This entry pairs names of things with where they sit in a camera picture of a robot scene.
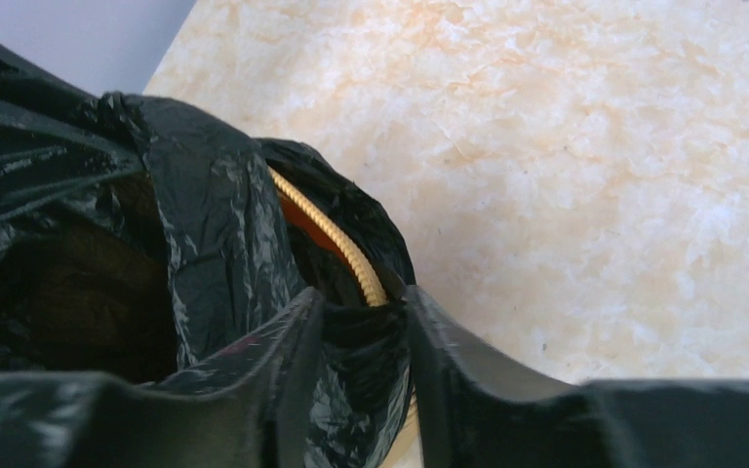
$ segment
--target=marble floor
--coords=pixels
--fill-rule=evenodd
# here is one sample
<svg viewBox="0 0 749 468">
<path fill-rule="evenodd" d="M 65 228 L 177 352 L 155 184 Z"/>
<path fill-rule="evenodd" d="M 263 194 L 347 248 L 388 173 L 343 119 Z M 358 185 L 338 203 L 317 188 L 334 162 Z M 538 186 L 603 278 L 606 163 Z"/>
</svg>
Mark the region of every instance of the marble floor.
<svg viewBox="0 0 749 468">
<path fill-rule="evenodd" d="M 539 371 L 749 377 L 749 2 L 199 0 L 147 91 L 318 148 Z"/>
</svg>

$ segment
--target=gray wall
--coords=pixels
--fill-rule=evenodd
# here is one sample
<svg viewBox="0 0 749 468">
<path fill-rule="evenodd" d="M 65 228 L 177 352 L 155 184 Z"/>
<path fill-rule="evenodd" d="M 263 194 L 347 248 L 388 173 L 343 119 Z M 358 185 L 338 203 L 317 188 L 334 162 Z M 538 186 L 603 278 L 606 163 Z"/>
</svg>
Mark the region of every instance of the gray wall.
<svg viewBox="0 0 749 468">
<path fill-rule="evenodd" d="M 90 93 L 141 93 L 194 2 L 0 0 L 0 43 Z"/>
</svg>

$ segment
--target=floor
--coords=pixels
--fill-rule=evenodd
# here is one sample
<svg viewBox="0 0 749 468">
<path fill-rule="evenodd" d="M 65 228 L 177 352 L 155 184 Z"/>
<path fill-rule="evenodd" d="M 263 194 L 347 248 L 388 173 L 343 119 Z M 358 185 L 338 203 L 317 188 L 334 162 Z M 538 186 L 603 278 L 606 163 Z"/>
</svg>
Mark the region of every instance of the floor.
<svg viewBox="0 0 749 468">
<path fill-rule="evenodd" d="M 749 2 L 199 0 L 147 91 L 318 148 L 539 371 L 749 377 Z"/>
</svg>

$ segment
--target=crumpled plastic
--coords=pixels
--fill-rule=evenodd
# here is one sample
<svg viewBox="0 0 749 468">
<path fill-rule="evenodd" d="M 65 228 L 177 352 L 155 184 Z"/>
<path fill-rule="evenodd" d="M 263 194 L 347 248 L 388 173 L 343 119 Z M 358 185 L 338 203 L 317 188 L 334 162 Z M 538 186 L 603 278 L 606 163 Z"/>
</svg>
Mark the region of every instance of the crumpled plastic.
<svg viewBox="0 0 749 468">
<path fill-rule="evenodd" d="M 159 389 L 314 286 L 330 305 L 304 464 L 376 467 L 409 404 L 405 306 L 365 305 L 285 220 L 268 166 L 414 283 L 385 210 L 313 148 L 172 99 L 91 97 L 0 47 L 0 371 Z"/>
</svg>

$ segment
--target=garbage bag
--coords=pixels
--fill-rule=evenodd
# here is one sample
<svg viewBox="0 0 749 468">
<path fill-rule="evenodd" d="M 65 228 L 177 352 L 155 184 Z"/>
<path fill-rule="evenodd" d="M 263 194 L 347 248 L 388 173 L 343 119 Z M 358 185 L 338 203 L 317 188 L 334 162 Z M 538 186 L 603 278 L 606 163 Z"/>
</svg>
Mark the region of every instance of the garbage bag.
<svg viewBox="0 0 749 468">
<path fill-rule="evenodd" d="M 304 464 L 376 467 L 409 404 L 405 305 L 366 306 L 269 166 L 414 283 L 385 210 L 313 148 L 168 98 L 92 97 L 0 46 L 0 371 L 170 391 L 313 286 L 328 303 Z"/>
</svg>

